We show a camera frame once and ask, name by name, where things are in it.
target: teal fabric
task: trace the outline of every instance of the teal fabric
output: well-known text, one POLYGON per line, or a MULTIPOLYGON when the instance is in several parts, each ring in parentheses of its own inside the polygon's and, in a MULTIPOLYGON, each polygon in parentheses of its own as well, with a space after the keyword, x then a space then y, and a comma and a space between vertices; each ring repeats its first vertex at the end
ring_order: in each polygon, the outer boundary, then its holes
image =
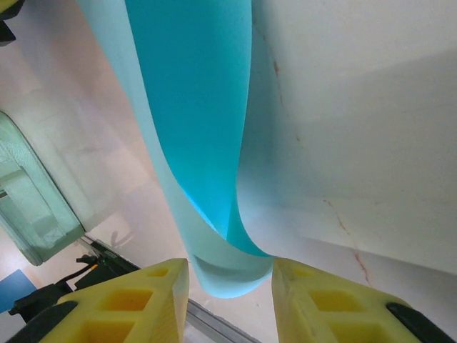
POLYGON ((166 160, 200 214, 235 247, 266 256, 239 219, 236 173, 251 65, 251 2, 126 1, 166 160))
POLYGON ((237 297, 273 257, 243 227, 236 171, 251 62, 244 0, 79 0, 126 95, 201 286, 237 297))

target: white wall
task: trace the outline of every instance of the white wall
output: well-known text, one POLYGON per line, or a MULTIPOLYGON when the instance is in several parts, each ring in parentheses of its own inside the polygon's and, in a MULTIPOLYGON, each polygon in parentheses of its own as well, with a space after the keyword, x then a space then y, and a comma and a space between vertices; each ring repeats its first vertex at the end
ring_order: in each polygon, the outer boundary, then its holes
MULTIPOLYGON (((248 232, 267 252, 403 297, 454 337, 456 6, 255 0, 238 183, 248 232)), ((18 41, 0 48, 0 109, 83 225, 142 267, 186 256, 76 2, 26 1, 9 26, 18 41)), ((191 297, 277 340, 269 282, 220 300, 192 274, 191 297)))

